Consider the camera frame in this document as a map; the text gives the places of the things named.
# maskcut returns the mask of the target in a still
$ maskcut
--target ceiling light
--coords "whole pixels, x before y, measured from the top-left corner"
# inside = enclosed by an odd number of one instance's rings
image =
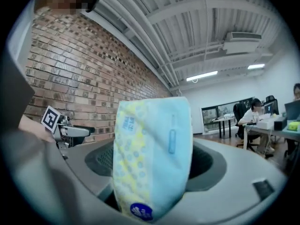
[[[216,75],[217,73],[218,73],[218,71],[214,71],[214,72],[211,72],[211,73],[205,73],[205,74],[197,75],[197,76],[194,76],[194,77],[188,77],[187,82],[191,81],[191,80],[194,80],[194,79],[198,79],[198,78],[213,76],[213,75]]]
[[[256,64],[256,65],[250,65],[248,69],[257,69],[257,68],[263,68],[264,64]]]

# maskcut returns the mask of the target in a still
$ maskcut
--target brick wall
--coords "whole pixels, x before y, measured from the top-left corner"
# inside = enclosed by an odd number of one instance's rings
[[[25,114],[40,122],[50,105],[74,125],[96,128],[85,142],[114,137],[120,101],[171,96],[143,62],[97,23],[48,9],[35,16],[26,76],[36,93]]]

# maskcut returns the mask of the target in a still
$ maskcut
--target black chair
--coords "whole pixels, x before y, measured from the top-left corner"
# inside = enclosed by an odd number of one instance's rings
[[[266,102],[263,104],[263,106],[265,106],[266,104],[271,103],[271,102],[273,102],[273,113],[279,115],[278,101],[277,101],[277,99],[274,98],[273,95],[266,97]]]
[[[279,115],[278,101],[277,101],[277,99],[274,98],[273,95],[270,95],[270,96],[266,97],[266,102],[263,104],[263,106],[265,106],[266,104],[271,103],[271,102],[273,102],[273,113]],[[274,138],[274,140],[271,140],[271,142],[273,144],[276,144],[278,142],[278,140],[276,140],[276,136],[272,135],[271,137]]]
[[[234,105],[233,107],[233,113],[234,116],[236,118],[237,124],[235,126],[239,127],[238,132],[235,134],[235,137],[239,136],[240,139],[244,139],[244,127],[242,125],[238,125],[239,120],[244,116],[244,114],[246,113],[247,109],[244,103],[237,103],[236,105]],[[250,150],[252,150],[253,152],[255,152],[255,150],[253,149],[254,146],[257,146],[257,144],[252,144],[253,140],[259,138],[259,135],[248,135],[248,139],[247,139],[247,148],[249,148]],[[238,146],[244,146],[243,143],[239,143],[236,145]]]

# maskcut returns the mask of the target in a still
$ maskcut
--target white desk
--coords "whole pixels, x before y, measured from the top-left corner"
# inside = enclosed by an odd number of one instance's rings
[[[235,117],[233,118],[221,118],[221,119],[218,119],[218,120],[214,120],[214,122],[218,122],[219,123],[219,135],[220,135],[220,138],[222,138],[222,133],[221,133],[221,122],[223,123],[223,135],[225,135],[225,121],[228,121],[228,126],[229,126],[229,137],[231,137],[231,123],[230,121],[231,120],[234,120]]]
[[[289,125],[289,123],[292,122],[292,120],[288,120],[287,121],[287,126],[282,130],[282,131],[275,131],[272,129],[261,129],[258,128],[256,125],[245,125],[244,126],[244,146],[243,149],[247,149],[247,140],[248,140],[248,132],[251,131],[255,131],[255,132],[259,132],[259,133],[263,133],[263,134],[270,134],[274,135],[274,136],[278,136],[278,137],[284,137],[287,139],[291,139],[291,140],[295,140],[297,142],[300,142],[300,131],[290,131],[287,130],[287,127]]]

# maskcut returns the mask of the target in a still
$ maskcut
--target blue diaper package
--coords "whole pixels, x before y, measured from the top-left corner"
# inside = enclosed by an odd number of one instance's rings
[[[192,151],[185,97],[120,102],[113,145],[120,211],[150,223],[165,215],[184,194]]]

